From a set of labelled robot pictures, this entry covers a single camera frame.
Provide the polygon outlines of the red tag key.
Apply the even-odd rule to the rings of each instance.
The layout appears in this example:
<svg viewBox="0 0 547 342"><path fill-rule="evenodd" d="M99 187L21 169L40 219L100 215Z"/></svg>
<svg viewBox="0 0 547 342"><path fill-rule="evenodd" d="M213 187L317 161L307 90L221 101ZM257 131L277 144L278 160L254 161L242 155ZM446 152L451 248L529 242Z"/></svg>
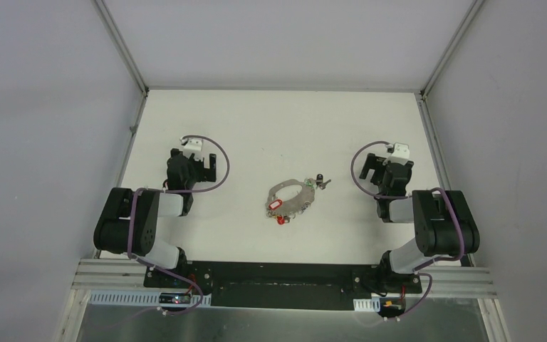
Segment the red tag key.
<svg viewBox="0 0 547 342"><path fill-rule="evenodd" d="M271 203L268 204L268 210L271 212L275 212L280 207L282 207L283 201L281 199L275 199Z"/></svg>

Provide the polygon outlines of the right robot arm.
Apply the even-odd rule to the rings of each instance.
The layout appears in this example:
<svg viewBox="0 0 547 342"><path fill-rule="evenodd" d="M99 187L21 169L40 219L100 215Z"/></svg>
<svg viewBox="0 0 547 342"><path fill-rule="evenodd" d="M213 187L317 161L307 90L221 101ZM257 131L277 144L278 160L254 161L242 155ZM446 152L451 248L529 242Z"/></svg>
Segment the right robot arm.
<svg viewBox="0 0 547 342"><path fill-rule="evenodd" d="M383 295L417 285L417 272L436 261L459 261L474 253L480 234L464 194L460 191L407 192L413 161L394 162L374 153L367 155L359 174L377 188L377 216L388 224L412 224L414 236L386 251L373 270L360 277L364 290Z"/></svg>

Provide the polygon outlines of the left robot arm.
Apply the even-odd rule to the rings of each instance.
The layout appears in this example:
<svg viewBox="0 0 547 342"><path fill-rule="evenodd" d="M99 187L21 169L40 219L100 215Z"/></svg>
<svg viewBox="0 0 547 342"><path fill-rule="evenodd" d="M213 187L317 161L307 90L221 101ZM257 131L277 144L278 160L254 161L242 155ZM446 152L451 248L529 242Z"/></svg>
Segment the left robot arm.
<svg viewBox="0 0 547 342"><path fill-rule="evenodd" d="M209 154L205 163L196 152L171 149L163 190L111 189L95 227L95 248L161 267L161 277L170 287L184 286L189 278L185 252L157 235L157 223L160 218L188 215L194 186L216 181L216 154Z"/></svg>

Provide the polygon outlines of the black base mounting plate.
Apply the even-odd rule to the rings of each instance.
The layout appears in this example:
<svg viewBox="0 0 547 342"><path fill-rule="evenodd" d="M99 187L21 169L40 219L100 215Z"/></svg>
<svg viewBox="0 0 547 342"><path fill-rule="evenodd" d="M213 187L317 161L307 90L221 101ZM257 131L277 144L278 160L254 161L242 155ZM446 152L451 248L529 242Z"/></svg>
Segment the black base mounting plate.
<svg viewBox="0 0 547 342"><path fill-rule="evenodd" d="M189 261L175 273L196 282L211 306L349 311L354 300L379 295L359 284L374 266ZM383 295L421 293L419 282Z"/></svg>

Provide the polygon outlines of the aluminium front rail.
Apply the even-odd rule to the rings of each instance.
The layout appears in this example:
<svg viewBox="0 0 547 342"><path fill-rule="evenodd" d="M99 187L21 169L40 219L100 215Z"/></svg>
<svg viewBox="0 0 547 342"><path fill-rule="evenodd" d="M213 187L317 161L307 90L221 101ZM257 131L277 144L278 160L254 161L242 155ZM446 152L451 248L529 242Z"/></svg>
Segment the aluminium front rail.
<svg viewBox="0 0 547 342"><path fill-rule="evenodd" d="M252 286L336 286L339 290L360 291L363 282L374 285L376 267L359 264L288 264L191 261L187 265L192 280L206 294L235 284ZM497 292L488 269L463 266L429 266L411 280L406 292L415 296L427 286L431 298L496 299ZM73 289L148 291L187 289L186 281L161 271L151 271L136 261L123 259L83 259L73 278Z"/></svg>

